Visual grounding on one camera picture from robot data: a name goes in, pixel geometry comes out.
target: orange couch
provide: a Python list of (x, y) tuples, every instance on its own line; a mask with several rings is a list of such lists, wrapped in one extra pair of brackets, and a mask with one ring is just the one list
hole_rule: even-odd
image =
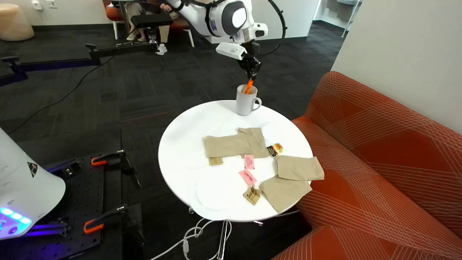
[(339, 72), (293, 120), (325, 169), (279, 260), (462, 258), (462, 135)]

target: white cup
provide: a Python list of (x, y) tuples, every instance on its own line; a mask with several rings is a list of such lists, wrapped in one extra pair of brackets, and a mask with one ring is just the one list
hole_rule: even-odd
[(248, 115), (250, 112), (261, 107), (261, 99), (257, 96), (259, 88), (253, 85), (250, 89), (250, 94), (244, 94), (243, 92), (244, 86), (246, 85), (237, 86), (237, 94), (235, 94), (235, 112), (240, 115)]

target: white machine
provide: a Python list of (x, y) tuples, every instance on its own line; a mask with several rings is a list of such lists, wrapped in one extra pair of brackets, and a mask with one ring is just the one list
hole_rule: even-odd
[(65, 193), (65, 182), (33, 161), (0, 128), (0, 239), (26, 234)]
[(233, 43), (221, 42), (217, 52), (237, 60), (247, 53), (243, 43), (269, 33), (267, 24), (254, 21), (251, 0), (166, 1), (202, 36), (231, 37)]
[[(253, 53), (247, 55), (247, 47), (267, 34), (267, 26), (254, 21), (251, 0), (166, 1), (202, 36), (230, 36), (233, 43), (218, 44), (217, 52), (244, 59), (248, 75), (256, 76), (260, 63)], [(0, 128), (0, 241), (25, 235), (59, 203), (65, 189), (61, 177), (33, 161)]]

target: wall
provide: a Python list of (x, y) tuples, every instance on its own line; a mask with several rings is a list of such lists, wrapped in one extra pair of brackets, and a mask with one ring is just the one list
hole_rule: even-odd
[[(318, 0), (274, 0), (287, 26), (286, 37), (306, 37), (313, 21)], [(279, 39), (282, 26), (269, 0), (253, 0), (254, 20), (267, 23), (270, 31), (263, 39)]]
[(0, 3), (19, 4), (35, 26), (108, 23), (103, 0), (55, 0), (58, 8), (48, 8), (46, 1), (41, 0), (42, 11), (32, 8), (32, 0), (0, 0)]
[(461, 0), (367, 0), (332, 69), (462, 133), (461, 13)]
[(322, 0), (319, 7), (319, 20), (345, 27), (352, 11), (351, 4), (342, 4), (337, 0)]

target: gray carpet floor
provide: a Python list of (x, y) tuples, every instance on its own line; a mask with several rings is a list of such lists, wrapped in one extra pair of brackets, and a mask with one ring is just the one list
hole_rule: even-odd
[[(300, 115), (318, 81), (332, 68), (342, 44), (341, 33), (342, 29), (313, 23), (306, 39), (287, 39), (274, 53), (263, 56), (256, 85), (264, 105), (287, 118)], [(235, 86), (246, 82), (246, 72), (235, 60), (217, 55), (199, 36), (195, 42), (196, 47), (191, 47), (186, 33), (172, 34), (165, 56), (137, 52), (104, 57), (107, 63), (78, 88), (91, 66), (29, 72), (29, 79), (0, 86), (2, 128), (39, 163), (100, 151), (103, 147), (94, 141), (98, 135), (120, 133), (113, 138), (133, 157), (143, 182), (143, 189), (136, 189), (129, 177), (123, 185), (124, 200), (143, 206), (147, 258), (175, 244), (199, 219), (162, 179), (156, 150), (163, 130), (189, 107), (234, 98)], [(114, 46), (111, 27), (38, 27), (30, 40), (0, 42), (0, 56), (16, 55), (22, 62), (87, 57), (85, 43), (100, 49)], [(276, 43), (263, 42), (261, 52)], [(4, 73), (9, 68), (2, 63), (0, 75)], [(58, 140), (68, 143), (59, 148), (32, 144)], [(212, 224), (192, 244), (191, 258), (211, 257), (220, 229), (220, 224)], [(235, 224), (225, 255), (270, 258), (309, 231), (300, 213), (269, 219), (263, 226)], [(165, 258), (182, 258), (181, 247)]]

